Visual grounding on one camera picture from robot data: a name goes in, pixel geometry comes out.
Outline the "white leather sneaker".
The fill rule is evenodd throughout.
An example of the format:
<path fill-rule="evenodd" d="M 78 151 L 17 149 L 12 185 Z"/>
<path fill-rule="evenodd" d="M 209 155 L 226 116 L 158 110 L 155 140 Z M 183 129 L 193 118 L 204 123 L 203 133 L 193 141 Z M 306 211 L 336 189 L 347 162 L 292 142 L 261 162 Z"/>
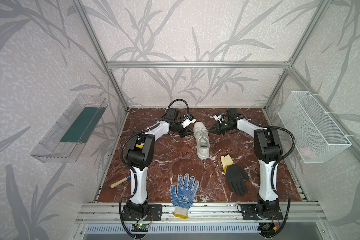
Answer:
<path fill-rule="evenodd" d="M 206 126 L 201 122 L 194 124 L 194 137 L 197 143 L 197 155 L 200 159 L 207 159 L 210 155 L 210 140 Z"/>

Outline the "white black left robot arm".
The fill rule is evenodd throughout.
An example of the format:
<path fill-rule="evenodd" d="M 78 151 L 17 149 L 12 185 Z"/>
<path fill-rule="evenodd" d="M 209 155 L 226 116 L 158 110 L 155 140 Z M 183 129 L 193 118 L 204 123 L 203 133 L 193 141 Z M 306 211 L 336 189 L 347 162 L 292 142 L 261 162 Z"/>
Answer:
<path fill-rule="evenodd" d="M 153 161 L 155 142 L 169 132 L 186 137 L 193 133 L 189 125 L 196 122 L 191 114 L 179 116 L 180 111 L 168 108 L 156 123 L 133 133 L 122 144 L 120 159 L 131 172 L 131 195 L 125 197 L 126 207 L 145 209 L 148 207 L 147 173 Z"/>

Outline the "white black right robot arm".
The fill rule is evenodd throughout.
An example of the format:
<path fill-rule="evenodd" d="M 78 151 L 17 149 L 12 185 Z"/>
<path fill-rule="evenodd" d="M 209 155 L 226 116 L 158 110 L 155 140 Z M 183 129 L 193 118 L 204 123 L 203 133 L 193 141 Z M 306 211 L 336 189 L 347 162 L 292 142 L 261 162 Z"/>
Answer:
<path fill-rule="evenodd" d="M 254 153 L 260 163 L 260 190 L 258 204 L 262 206 L 275 206 L 279 203 L 282 194 L 277 192 L 277 167 L 278 164 L 288 157 L 296 147 L 295 136 L 287 129 L 266 126 L 254 123 L 245 115 L 239 114 L 237 109 L 226 110 L 225 114 L 214 116 L 215 124 L 209 129 L 209 133 L 225 135 L 227 132 L 239 130 L 253 137 Z M 283 147 L 279 132 L 287 133 L 292 146 L 287 153 L 283 153 Z"/>

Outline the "black yellow work glove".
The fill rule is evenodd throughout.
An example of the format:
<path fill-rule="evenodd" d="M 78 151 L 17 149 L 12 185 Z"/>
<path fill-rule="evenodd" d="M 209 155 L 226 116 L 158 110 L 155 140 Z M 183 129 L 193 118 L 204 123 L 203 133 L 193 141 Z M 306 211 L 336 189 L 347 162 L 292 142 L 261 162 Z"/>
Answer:
<path fill-rule="evenodd" d="M 246 181 L 250 179 L 247 172 L 235 164 L 230 155 L 221 156 L 221 163 L 230 190 L 239 196 L 245 196 L 248 192 Z"/>

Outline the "pink object in basket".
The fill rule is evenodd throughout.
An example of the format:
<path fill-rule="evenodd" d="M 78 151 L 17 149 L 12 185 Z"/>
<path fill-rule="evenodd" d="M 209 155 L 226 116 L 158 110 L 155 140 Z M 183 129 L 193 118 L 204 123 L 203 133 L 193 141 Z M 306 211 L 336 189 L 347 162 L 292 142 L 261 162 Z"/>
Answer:
<path fill-rule="evenodd" d="M 316 152 L 309 147 L 300 148 L 299 151 L 303 158 L 314 158 L 316 156 Z"/>

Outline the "blue dotted knit glove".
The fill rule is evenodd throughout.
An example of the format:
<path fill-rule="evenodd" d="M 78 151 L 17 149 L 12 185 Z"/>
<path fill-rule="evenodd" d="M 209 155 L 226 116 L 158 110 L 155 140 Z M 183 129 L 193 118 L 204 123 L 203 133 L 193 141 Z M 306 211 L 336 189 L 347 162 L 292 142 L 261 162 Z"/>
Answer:
<path fill-rule="evenodd" d="M 171 203 L 175 207 L 173 215 L 188 219 L 189 209 L 193 206 L 199 181 L 189 174 L 178 175 L 178 184 L 171 186 Z"/>

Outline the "right wiring connector board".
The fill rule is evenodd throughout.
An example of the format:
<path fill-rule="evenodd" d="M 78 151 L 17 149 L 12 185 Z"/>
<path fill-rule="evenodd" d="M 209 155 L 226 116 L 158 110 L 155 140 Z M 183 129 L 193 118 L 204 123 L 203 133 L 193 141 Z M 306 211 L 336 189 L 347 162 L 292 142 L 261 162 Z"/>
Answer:
<path fill-rule="evenodd" d="M 258 231 L 265 232 L 265 233 L 274 233 L 278 231 L 280 228 L 280 224 L 276 225 L 274 223 L 260 223 L 258 227 Z"/>

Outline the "green lit circuit board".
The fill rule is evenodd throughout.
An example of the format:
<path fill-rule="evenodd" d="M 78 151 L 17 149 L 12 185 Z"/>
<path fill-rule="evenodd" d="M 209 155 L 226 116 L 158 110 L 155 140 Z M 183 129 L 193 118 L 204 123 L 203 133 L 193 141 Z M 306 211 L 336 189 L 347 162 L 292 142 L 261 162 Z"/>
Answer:
<path fill-rule="evenodd" d="M 132 224 L 131 231 L 132 232 L 148 232 L 150 229 L 151 224 L 139 224 L 135 223 Z"/>

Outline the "wooden handled brush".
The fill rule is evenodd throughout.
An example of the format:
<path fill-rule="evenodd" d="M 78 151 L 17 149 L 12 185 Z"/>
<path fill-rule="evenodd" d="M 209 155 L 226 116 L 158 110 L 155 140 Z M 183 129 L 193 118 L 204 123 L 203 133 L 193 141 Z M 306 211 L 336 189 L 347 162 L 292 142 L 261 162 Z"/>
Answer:
<path fill-rule="evenodd" d="M 130 180 L 130 179 L 131 179 L 131 175 L 129 175 L 129 176 L 127 176 L 127 177 L 125 177 L 125 178 L 123 178 L 123 179 L 121 179 L 121 180 L 113 183 L 113 184 L 111 184 L 110 187 L 111 187 L 111 189 L 114 189 L 114 188 L 116 188 L 117 186 L 121 185 L 122 183 L 124 183 L 124 182 L 126 182 L 126 181 L 128 181 L 128 180 Z"/>

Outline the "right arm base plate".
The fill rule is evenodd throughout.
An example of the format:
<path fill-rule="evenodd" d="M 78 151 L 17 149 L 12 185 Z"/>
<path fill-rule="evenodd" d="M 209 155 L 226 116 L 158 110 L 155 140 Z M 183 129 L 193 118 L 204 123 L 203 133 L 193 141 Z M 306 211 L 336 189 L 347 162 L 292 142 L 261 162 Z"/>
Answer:
<path fill-rule="evenodd" d="M 283 213 L 278 205 L 237 204 L 237 211 L 243 220 L 283 220 Z"/>

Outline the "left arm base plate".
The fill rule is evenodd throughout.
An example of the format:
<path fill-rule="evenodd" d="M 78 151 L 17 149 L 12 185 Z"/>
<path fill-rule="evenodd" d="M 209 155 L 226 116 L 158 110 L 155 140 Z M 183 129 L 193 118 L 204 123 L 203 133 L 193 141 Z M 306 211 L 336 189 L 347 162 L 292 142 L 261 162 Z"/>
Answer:
<path fill-rule="evenodd" d="M 163 205 L 145 204 L 131 206 L 125 205 L 122 209 L 124 221 L 160 221 L 162 218 Z"/>

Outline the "clear plastic wall bin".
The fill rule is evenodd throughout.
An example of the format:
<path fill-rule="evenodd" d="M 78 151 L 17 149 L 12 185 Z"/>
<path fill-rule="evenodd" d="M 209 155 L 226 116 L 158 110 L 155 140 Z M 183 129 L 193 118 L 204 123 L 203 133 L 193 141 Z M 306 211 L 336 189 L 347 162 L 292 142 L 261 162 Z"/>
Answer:
<path fill-rule="evenodd" d="M 78 94 L 31 156 L 42 163 L 75 163 L 107 107 L 105 97 Z"/>

